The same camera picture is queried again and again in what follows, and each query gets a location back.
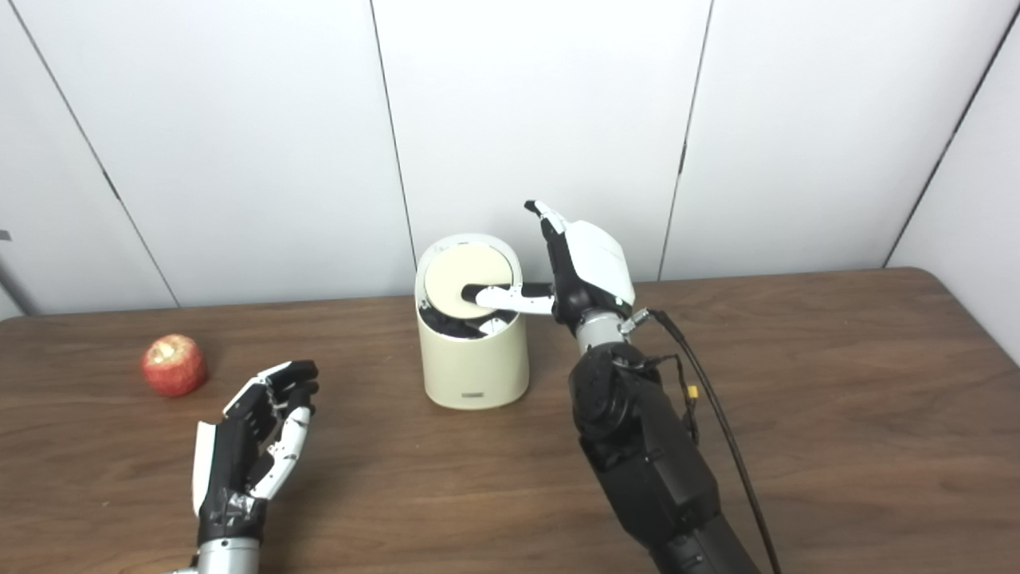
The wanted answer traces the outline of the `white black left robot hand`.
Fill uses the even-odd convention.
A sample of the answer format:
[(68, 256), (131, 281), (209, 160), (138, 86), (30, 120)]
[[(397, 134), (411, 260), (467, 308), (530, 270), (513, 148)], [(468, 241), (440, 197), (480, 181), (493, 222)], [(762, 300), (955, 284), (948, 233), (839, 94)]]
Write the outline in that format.
[(262, 541), (269, 502), (294, 472), (320, 389), (313, 360), (292, 360), (253, 375), (223, 407), (222, 420), (199, 422), (192, 506), (197, 542)]

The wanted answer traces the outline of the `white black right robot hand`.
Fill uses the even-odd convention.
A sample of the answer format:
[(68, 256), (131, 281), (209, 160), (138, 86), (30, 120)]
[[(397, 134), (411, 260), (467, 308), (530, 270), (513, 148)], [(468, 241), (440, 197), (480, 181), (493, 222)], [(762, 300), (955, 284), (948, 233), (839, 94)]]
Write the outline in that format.
[(589, 313), (630, 317), (635, 291), (622, 245), (600, 226), (580, 219), (567, 221), (542, 201), (525, 201), (524, 207), (539, 218), (551, 283), (468, 283), (461, 288), (463, 301), (487, 309), (553, 316), (571, 331)]

